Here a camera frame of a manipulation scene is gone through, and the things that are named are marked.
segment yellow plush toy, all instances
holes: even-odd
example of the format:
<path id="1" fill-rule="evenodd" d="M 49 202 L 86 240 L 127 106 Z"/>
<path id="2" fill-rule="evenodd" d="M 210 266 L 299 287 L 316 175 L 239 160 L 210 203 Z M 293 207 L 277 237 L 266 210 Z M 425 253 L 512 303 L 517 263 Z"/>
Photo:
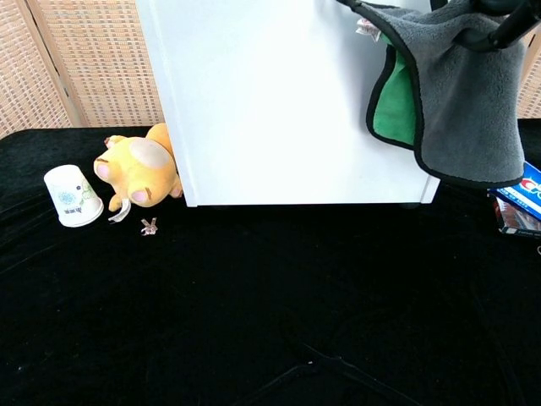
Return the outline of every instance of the yellow plush toy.
<path id="1" fill-rule="evenodd" d="M 115 189 L 109 211 L 120 209 L 123 199 L 151 207 L 167 195 L 182 196 L 183 186 L 164 123 L 152 127 L 144 138 L 114 135 L 105 144 L 107 151 L 94 161 L 94 172 Z"/>

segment paper cup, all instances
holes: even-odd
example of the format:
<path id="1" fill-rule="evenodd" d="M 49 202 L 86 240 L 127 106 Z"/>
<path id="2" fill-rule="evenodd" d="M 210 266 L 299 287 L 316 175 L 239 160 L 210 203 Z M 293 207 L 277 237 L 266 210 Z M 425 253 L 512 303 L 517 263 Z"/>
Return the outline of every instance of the paper cup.
<path id="1" fill-rule="evenodd" d="M 45 174 L 43 180 L 63 226 L 84 226 L 96 220 L 103 212 L 103 202 L 79 167 L 55 167 Z"/>

